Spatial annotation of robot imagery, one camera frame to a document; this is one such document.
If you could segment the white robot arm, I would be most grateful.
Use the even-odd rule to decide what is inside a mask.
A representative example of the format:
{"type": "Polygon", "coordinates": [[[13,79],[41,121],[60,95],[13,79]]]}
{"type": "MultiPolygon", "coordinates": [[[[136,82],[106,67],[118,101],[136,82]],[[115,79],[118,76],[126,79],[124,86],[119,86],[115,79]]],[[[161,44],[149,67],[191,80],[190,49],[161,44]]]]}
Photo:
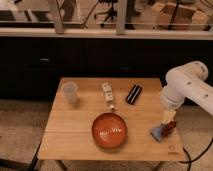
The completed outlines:
{"type": "Polygon", "coordinates": [[[166,109],[176,110],[188,98],[213,116],[213,87],[205,82],[207,77],[208,68],[200,61],[170,69],[160,93],[162,104],[166,109]]]}

